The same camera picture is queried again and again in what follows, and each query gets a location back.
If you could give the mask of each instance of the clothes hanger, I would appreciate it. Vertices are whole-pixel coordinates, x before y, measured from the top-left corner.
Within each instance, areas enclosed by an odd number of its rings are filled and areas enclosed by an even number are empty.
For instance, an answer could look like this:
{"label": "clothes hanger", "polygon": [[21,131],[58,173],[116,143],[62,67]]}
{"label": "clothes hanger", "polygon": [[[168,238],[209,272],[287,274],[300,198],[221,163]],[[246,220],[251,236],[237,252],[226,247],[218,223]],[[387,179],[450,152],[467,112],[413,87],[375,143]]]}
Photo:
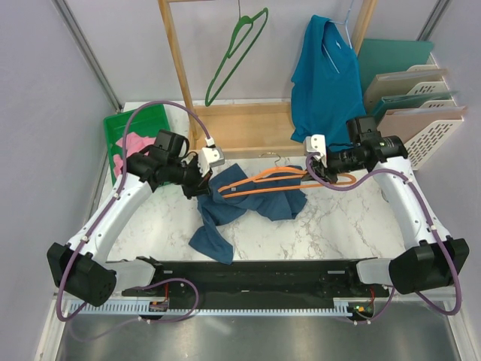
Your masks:
{"label": "clothes hanger", "polygon": [[[347,40],[349,42],[349,47],[352,49],[352,43],[351,43],[351,36],[349,35],[349,30],[347,28],[347,26],[349,25],[349,15],[351,14],[351,10],[352,10],[352,5],[354,4],[354,0],[351,0],[351,5],[349,6],[349,9],[347,10],[347,15],[346,15],[346,19],[340,23],[339,21],[334,21],[334,20],[329,20],[330,23],[333,23],[333,24],[338,24],[338,25],[344,25],[345,29],[346,29],[346,36],[347,36]],[[331,61],[332,65],[334,66],[334,68],[336,69],[337,73],[339,74],[339,69],[337,68],[336,64],[334,63],[334,60],[332,60],[331,58],[331,54],[329,54],[327,48],[325,47],[324,44],[322,44],[322,49],[324,49],[326,55],[328,56],[329,60]]]}
{"label": "clothes hanger", "polygon": [[[272,174],[276,173],[291,173],[292,175],[283,175],[280,177],[267,177]],[[271,181],[281,181],[285,179],[296,179],[296,178],[303,178],[307,174],[306,171],[302,171],[300,169],[296,169],[293,167],[275,167],[275,168],[269,168],[265,169],[264,171],[260,172],[258,175],[254,175],[252,177],[248,177],[243,180],[239,180],[237,182],[234,182],[232,184],[229,184],[227,186],[220,187],[218,189],[218,192],[224,192],[226,190],[232,190],[235,187],[238,187],[242,184],[247,184],[250,182],[253,183],[264,183],[264,182],[271,182]],[[348,186],[350,184],[354,184],[357,180],[356,178],[347,173],[342,173],[339,174],[342,177],[347,177],[349,178],[349,181],[345,182],[337,182],[336,184],[339,186]],[[323,185],[316,183],[316,184],[299,184],[298,186],[284,186],[284,187],[272,187],[272,188],[262,188],[260,190],[246,190],[243,192],[235,192],[235,193],[229,193],[222,195],[224,199],[227,198],[234,198],[234,197],[239,197],[239,196],[247,196],[249,194],[256,194],[256,193],[269,193],[269,192],[279,192],[279,191],[284,191],[284,190],[300,190],[303,188],[314,188],[314,187],[323,187]]]}
{"label": "clothes hanger", "polygon": [[262,158],[263,156],[277,156],[277,160],[274,162],[275,166],[278,167],[279,165],[277,164],[277,162],[279,162],[281,160],[281,156],[277,153],[274,153],[274,152],[267,152],[267,153],[263,153],[259,156],[259,158]]}
{"label": "clothes hanger", "polygon": [[[269,10],[267,8],[263,8],[256,15],[254,15],[254,17],[248,17],[247,15],[244,15],[244,16],[241,17],[241,3],[240,3],[240,0],[237,0],[237,3],[239,4],[239,20],[238,20],[237,24],[235,24],[234,31],[232,32],[231,43],[229,44],[228,49],[225,52],[225,55],[222,58],[222,61],[220,62],[220,65],[217,68],[216,73],[213,76],[213,79],[209,84],[209,87],[207,88],[207,92],[205,94],[205,106],[206,107],[208,107],[212,104],[214,99],[219,95],[222,88],[227,84],[228,80],[234,74],[237,67],[244,60],[244,57],[247,55],[247,53],[250,51],[251,47],[253,47],[254,43],[257,41],[257,38],[260,36],[262,30],[264,30],[265,24],[268,21]],[[219,77],[220,71],[222,70],[222,67],[224,66],[225,62],[227,61],[227,59],[230,59],[230,58],[233,57],[235,52],[239,49],[239,46],[246,40],[248,34],[252,31],[252,29],[254,27],[254,22],[264,14],[265,14],[265,20],[264,20],[260,30],[257,32],[254,39],[250,42],[249,46],[244,51],[244,53],[240,56],[239,60],[234,65],[231,72],[228,73],[227,77],[225,77],[225,80],[220,84],[219,89],[217,89],[217,91],[214,93],[212,98],[209,99],[210,91],[212,90],[212,86],[213,86],[214,82],[217,80],[217,77]],[[246,31],[245,35],[242,37],[242,39],[238,42],[238,44],[236,44],[235,41],[236,41],[237,35],[239,34],[239,32],[241,31],[241,29],[244,26],[249,26],[249,28]]]}
{"label": "clothes hanger", "polygon": [[349,6],[349,9],[347,10],[346,19],[342,23],[340,23],[338,21],[334,21],[334,20],[329,20],[330,23],[334,23],[334,24],[338,24],[338,25],[344,25],[344,28],[346,29],[347,40],[349,42],[349,47],[351,49],[352,49],[351,36],[349,35],[349,30],[348,30],[347,26],[349,24],[349,15],[351,14],[351,10],[352,10],[353,5],[354,5],[354,0],[351,0],[351,5]]}

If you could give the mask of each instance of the marble surface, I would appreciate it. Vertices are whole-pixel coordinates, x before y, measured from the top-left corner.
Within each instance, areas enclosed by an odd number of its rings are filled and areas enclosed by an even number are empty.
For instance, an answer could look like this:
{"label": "marble surface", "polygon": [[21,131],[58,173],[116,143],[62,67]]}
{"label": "marble surface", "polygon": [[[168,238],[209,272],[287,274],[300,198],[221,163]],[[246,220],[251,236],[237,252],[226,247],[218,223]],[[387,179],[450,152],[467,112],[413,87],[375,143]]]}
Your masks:
{"label": "marble surface", "polygon": [[[126,110],[141,103],[130,103]],[[186,134],[187,117],[167,107],[171,129]],[[274,166],[273,158],[228,160],[214,175],[237,162],[248,175]],[[282,158],[278,165],[304,166],[304,157]],[[364,171],[354,172],[358,179]],[[107,175],[102,198],[112,188]],[[234,260],[341,259],[395,257],[404,251],[401,231],[377,183],[370,179],[349,192],[324,187],[303,190],[307,204],[295,220],[271,222],[248,211],[219,228],[234,245]],[[117,239],[109,260],[151,256],[158,260],[209,260],[189,246],[201,226],[197,201],[179,186],[157,189],[139,207]]]}

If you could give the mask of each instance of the teal t-shirt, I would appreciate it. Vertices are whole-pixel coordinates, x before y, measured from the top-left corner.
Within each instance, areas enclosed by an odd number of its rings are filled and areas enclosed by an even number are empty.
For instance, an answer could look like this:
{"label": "teal t-shirt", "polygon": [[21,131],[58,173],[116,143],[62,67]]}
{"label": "teal t-shirt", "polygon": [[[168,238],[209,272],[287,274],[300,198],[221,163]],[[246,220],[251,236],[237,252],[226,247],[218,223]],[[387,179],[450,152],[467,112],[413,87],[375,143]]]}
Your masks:
{"label": "teal t-shirt", "polygon": [[323,134],[326,144],[349,143],[346,121],[366,114],[358,60],[328,18],[311,18],[291,81],[291,139]]}

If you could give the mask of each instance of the wooden frame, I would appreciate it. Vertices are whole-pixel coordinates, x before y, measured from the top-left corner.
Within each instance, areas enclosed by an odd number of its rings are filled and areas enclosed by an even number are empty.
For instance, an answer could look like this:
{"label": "wooden frame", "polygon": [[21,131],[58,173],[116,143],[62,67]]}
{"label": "wooden frame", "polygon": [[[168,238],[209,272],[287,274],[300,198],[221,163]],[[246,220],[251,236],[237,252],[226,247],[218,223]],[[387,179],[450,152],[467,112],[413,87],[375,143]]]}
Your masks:
{"label": "wooden frame", "polygon": [[[205,0],[157,1],[186,107],[202,119],[216,144],[222,148],[225,157],[227,159],[256,158],[263,153],[276,153],[280,156],[303,155],[303,145],[290,139],[294,132],[290,102],[194,107],[170,3]],[[361,49],[376,5],[377,0],[363,0],[351,37],[356,54]],[[189,140],[193,150],[198,150],[205,145],[200,127],[190,115]]]}

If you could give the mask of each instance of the green bin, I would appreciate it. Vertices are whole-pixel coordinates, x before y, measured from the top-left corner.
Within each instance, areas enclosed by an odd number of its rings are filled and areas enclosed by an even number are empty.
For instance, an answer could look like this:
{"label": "green bin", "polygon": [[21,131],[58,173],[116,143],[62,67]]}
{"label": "green bin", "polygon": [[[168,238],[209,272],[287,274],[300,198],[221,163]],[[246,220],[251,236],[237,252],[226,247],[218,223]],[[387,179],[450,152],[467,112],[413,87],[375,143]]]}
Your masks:
{"label": "green bin", "polygon": [[[112,176],[112,184],[115,184],[115,174],[113,168],[113,156],[119,154],[122,156],[122,148],[116,145],[123,136],[127,121],[134,111],[116,114],[104,119],[105,141],[107,142],[108,162],[110,165],[110,174]],[[143,109],[132,121],[129,127],[129,133],[137,133],[141,137],[155,138],[160,129],[171,130],[165,114],[164,105],[152,105]]]}

